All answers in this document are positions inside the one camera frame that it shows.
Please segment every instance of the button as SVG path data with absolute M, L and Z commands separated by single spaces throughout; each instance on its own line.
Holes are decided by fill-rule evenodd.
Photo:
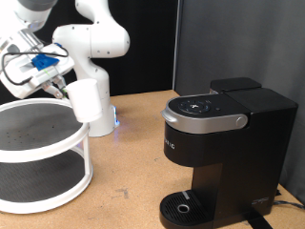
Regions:
M 247 124 L 247 119 L 243 116 L 239 117 L 236 121 L 236 127 L 242 128 Z
M 210 106 L 198 100 L 184 100 L 179 102 L 178 107 L 181 111 L 200 115 L 210 110 Z

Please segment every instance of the power cord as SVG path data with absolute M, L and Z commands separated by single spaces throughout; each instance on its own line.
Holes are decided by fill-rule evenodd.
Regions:
M 8 81 L 9 81 L 11 84 L 16 85 L 16 86 L 25 85 L 26 83 L 28 83 L 28 82 L 30 82 L 30 81 L 32 80 L 32 76 L 29 77 L 29 78 L 27 78 L 27 79 L 25 79 L 25 80 L 23 80 L 23 81 L 21 81 L 20 83 L 13 82 L 13 81 L 9 78 L 9 76 L 8 76 L 8 74 L 7 74 L 7 72 L 6 72 L 6 67 L 5 67 L 5 65 L 4 65 L 4 59 L 5 59 L 5 57 L 6 57 L 7 55 L 24 55 L 24 54 L 45 54 L 45 55 L 53 55 L 53 56 L 61 56 L 61 57 L 68 57 L 68 56 L 69 56 L 69 52 L 68 52 L 65 48 L 63 48 L 63 47 L 61 47 L 61 46 L 59 46 L 59 48 L 61 48 L 62 50 L 64 50 L 67 54 L 62 55 L 62 54 L 50 53 L 50 52 L 7 52 L 7 53 L 5 53 L 5 54 L 2 56 L 2 59 L 1 59 L 3 74 L 4 74 L 4 76 L 8 79 Z
M 279 204 L 291 204 L 295 207 L 305 210 L 305 206 L 302 204 L 299 204 L 299 203 L 292 203 L 292 202 L 287 202 L 287 201 L 283 201 L 283 200 L 278 200 L 278 201 L 274 202 L 274 205 L 279 205 Z

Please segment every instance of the cable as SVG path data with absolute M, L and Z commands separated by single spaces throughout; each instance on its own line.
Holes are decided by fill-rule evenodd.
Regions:
M 3 74 L 4 76 L 8 79 L 8 81 L 13 84 L 13 85 L 16 85 L 16 86 L 22 86 L 22 85 L 25 85 L 26 83 L 30 82 L 32 80 L 32 76 L 21 81 L 20 83 L 16 83 L 16 82 L 13 82 L 7 72 L 6 72 L 6 67 L 4 65 L 4 59 L 7 55 L 23 55 L 23 54 L 45 54 L 45 55 L 53 55 L 53 56 L 60 56 L 60 57 L 68 57 L 69 56 L 69 52 L 63 48 L 63 47 L 60 47 L 58 46 L 60 49 L 64 50 L 67 54 L 65 55 L 62 55 L 62 54 L 58 54 L 58 53 L 50 53 L 50 52 L 7 52 L 5 53 L 3 56 L 2 56 L 2 59 L 1 59 L 1 64 L 2 64 L 2 71 L 3 71 Z
M 302 204 L 299 204 L 299 203 L 292 203 L 292 202 L 287 202 L 287 201 L 283 201 L 283 200 L 279 200 L 279 201 L 275 201 L 274 202 L 274 205 L 279 205 L 279 204 L 291 204 L 291 205 L 293 205 L 295 207 L 298 207 L 300 209 L 305 210 L 305 206 L 302 205 Z
M 64 97 L 69 99 L 69 95 L 68 95 L 66 88 L 62 88 L 62 89 L 58 89 L 58 90 L 62 93 L 62 95 L 64 95 Z

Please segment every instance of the drip tray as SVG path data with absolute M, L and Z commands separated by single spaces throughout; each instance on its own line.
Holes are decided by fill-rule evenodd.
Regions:
M 160 204 L 160 220 L 165 228 L 213 226 L 212 219 L 191 190 L 166 196 Z
M 31 162 L 0 163 L 0 199 L 21 203 L 54 198 L 84 175 L 84 158 L 73 150 Z

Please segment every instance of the blue gripper part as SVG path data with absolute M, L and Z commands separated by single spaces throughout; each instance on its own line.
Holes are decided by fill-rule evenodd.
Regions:
M 59 59 L 44 54 L 38 54 L 31 60 L 31 62 L 38 71 L 41 71 L 49 66 L 55 66 L 59 62 Z

